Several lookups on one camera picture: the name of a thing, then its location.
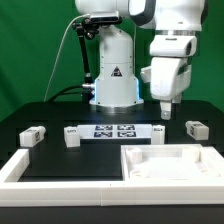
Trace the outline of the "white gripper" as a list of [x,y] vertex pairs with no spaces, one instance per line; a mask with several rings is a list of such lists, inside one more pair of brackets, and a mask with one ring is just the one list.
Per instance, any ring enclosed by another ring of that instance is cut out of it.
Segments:
[[161,118],[171,118],[172,103],[181,103],[182,93],[191,81],[191,64],[188,59],[196,52],[195,36],[156,35],[150,45],[150,92],[160,102]]

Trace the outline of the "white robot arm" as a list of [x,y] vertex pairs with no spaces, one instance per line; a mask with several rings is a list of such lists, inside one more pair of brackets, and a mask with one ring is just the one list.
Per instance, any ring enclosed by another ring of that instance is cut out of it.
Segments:
[[93,82],[93,109],[126,112],[143,104],[134,75],[135,41],[118,28],[128,18],[156,35],[150,44],[151,65],[141,69],[160,102],[161,118],[171,118],[172,104],[181,101],[191,81],[189,59],[197,49],[196,34],[207,16],[208,0],[75,0],[83,16],[83,36],[99,38],[100,72]]

